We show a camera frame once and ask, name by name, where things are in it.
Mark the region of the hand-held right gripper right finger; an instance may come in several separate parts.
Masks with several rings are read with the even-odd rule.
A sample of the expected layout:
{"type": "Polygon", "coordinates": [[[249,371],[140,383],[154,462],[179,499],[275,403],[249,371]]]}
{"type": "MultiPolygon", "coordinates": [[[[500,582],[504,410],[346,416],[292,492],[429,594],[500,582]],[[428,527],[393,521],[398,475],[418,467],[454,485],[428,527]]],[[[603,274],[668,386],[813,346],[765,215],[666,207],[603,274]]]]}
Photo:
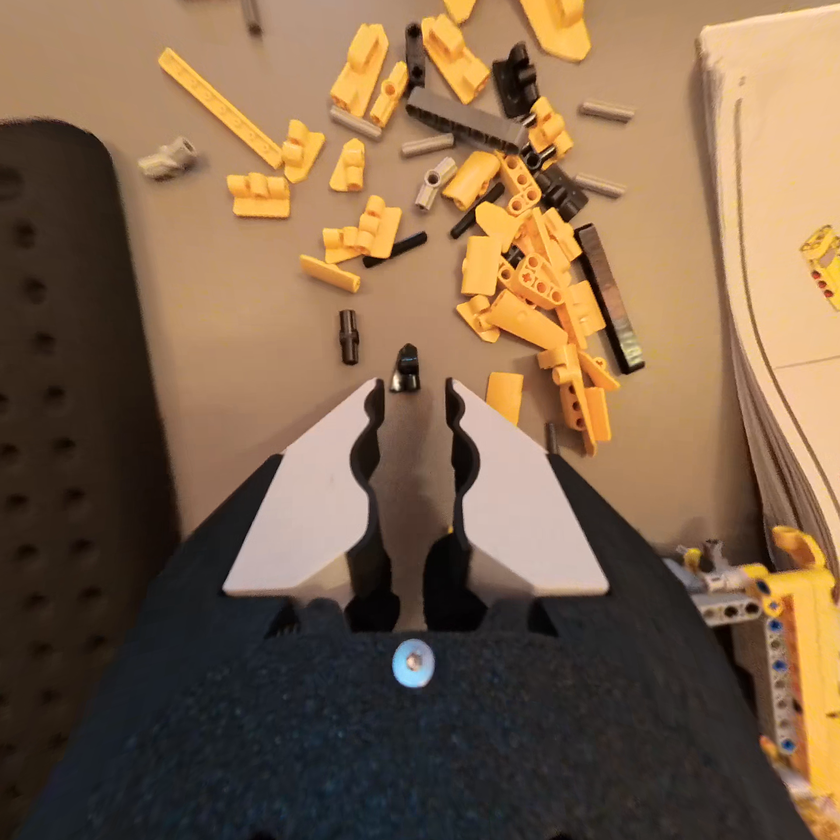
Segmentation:
{"type": "Polygon", "coordinates": [[[610,591],[554,461],[456,378],[445,384],[454,502],[423,570],[431,632],[472,632],[499,602],[610,591]]]}

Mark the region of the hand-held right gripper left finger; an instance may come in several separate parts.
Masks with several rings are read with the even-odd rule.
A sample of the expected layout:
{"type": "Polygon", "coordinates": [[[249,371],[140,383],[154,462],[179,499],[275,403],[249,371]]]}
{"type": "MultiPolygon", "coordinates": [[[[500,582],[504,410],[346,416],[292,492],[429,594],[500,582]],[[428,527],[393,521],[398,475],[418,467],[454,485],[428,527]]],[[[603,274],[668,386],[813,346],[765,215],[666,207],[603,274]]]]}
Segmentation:
{"type": "Polygon", "coordinates": [[[384,417],[384,382],[371,378],[281,453],[224,581],[227,596],[327,599],[354,631],[395,628],[400,599],[371,486],[384,417]]]}

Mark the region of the small black curved brick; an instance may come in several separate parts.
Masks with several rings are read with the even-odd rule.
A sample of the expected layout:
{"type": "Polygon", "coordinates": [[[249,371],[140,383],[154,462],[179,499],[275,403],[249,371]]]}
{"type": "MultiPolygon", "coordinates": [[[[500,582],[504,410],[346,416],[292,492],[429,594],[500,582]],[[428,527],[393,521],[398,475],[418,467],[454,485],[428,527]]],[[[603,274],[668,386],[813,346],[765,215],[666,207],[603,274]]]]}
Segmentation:
{"type": "Polygon", "coordinates": [[[418,350],[413,343],[405,343],[399,350],[392,373],[391,393],[415,393],[421,389],[421,366],[418,350]]]}

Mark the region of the yellow toy car model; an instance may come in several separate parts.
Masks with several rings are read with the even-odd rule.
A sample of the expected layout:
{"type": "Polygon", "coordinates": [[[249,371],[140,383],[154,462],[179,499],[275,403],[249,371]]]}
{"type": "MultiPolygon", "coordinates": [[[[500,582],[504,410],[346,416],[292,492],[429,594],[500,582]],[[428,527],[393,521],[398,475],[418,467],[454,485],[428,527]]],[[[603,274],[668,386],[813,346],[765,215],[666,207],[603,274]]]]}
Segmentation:
{"type": "Polygon", "coordinates": [[[719,540],[663,558],[703,621],[730,637],[737,675],[749,679],[761,748],[814,838],[838,838],[837,584],[822,549],[800,530],[771,538],[792,568],[731,565],[719,540]]]}

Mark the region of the grey desk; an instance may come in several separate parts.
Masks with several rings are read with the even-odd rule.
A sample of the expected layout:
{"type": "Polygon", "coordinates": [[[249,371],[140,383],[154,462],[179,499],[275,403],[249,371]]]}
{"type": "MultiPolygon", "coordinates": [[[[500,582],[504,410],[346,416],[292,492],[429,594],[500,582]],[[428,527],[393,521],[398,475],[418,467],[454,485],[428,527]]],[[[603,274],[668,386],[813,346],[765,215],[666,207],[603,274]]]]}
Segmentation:
{"type": "MultiPolygon", "coordinates": [[[[612,441],[594,458],[563,432],[563,454],[658,551],[724,541],[735,563],[763,552],[758,493],[721,315],[718,247],[696,69],[706,25],[786,11],[794,2],[586,2],[590,55],[579,65],[537,46],[518,2],[478,2],[464,31],[488,65],[528,41],[539,84],[574,140],[570,173],[619,182],[594,196],[593,222],[643,347],[645,369],[608,400],[612,441]]],[[[413,213],[441,155],[403,161],[423,126],[397,110],[367,146],[365,189],[328,187],[350,134],[329,120],[329,90],[362,23],[404,50],[404,27],[442,2],[259,2],[264,34],[247,33],[239,2],[2,2],[2,119],[49,117],[93,132],[119,171],[159,404],[183,529],[192,531],[268,455],[281,451],[358,384],[389,379],[414,343],[422,390],[390,395],[374,474],[402,627],[419,627],[430,543],[451,520],[452,437],[445,378],[483,396],[492,371],[517,371],[520,428],[543,441],[560,421],[557,393],[529,346],[481,342],[455,312],[460,212],[438,200],[413,213]],[[290,186],[287,219],[239,218],[231,174],[276,175],[159,68],[184,58],[248,119],[283,143],[297,119],[324,133],[309,177],[290,186]],[[355,225],[369,195],[403,210],[397,239],[424,245],[366,268],[350,293],[307,276],[324,228],[355,225]],[[356,312],[359,363],[340,351],[341,310],[356,312]]]]}

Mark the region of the pile of yellow bricks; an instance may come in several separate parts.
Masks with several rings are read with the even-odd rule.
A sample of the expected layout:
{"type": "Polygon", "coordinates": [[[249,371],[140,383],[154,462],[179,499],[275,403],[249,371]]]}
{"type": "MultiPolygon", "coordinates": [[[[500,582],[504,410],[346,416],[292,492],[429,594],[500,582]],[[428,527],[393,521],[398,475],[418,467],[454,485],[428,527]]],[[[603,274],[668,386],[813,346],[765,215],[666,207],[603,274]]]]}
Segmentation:
{"type": "MultiPolygon", "coordinates": [[[[585,2],[519,2],[548,55],[578,63],[592,49],[585,22],[585,2]]],[[[578,174],[560,166],[574,142],[564,116],[539,89],[538,74],[526,43],[491,67],[467,46],[461,25],[476,2],[444,2],[442,14],[405,27],[404,58],[381,79],[390,41],[381,24],[361,24],[332,84],[329,116],[351,131],[329,178],[334,193],[360,193],[364,187],[366,148],[361,135],[378,141],[398,107],[434,130],[405,142],[403,159],[454,149],[457,142],[475,147],[460,163],[445,156],[426,171],[413,207],[427,214],[441,196],[462,217],[449,231],[466,240],[455,310],[483,342],[502,333],[540,350],[539,368],[549,371],[560,391],[563,422],[581,436],[584,452],[594,457],[613,433],[606,395],[621,388],[607,363],[589,348],[591,336],[607,331],[616,362],[625,375],[645,362],[621,302],[602,238],[593,224],[574,228],[572,221],[587,193],[617,198],[618,184],[578,174]],[[426,59],[455,98],[426,89],[426,59]],[[492,79],[501,114],[476,108],[492,79]]],[[[273,141],[172,48],[158,58],[159,68],[200,103],[217,121],[278,174],[231,174],[226,187],[239,218],[287,219],[291,185],[305,181],[317,162],[326,136],[304,122],[289,121],[283,143],[273,141]]],[[[355,225],[322,230],[324,255],[300,256],[309,277],[350,293],[361,277],[342,264],[361,259],[366,268],[424,245],[422,230],[397,239],[403,210],[378,195],[368,196],[355,225]]]]}

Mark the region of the open instruction booklet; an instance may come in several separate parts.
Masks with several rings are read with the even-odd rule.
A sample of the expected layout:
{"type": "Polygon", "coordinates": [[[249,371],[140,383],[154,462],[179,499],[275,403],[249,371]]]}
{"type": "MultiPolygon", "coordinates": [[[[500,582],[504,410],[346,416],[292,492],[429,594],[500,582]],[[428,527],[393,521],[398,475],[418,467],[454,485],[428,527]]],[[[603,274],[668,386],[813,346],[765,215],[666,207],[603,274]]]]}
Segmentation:
{"type": "Polygon", "coordinates": [[[791,526],[838,578],[838,4],[697,40],[742,423],[772,562],[791,526]]]}

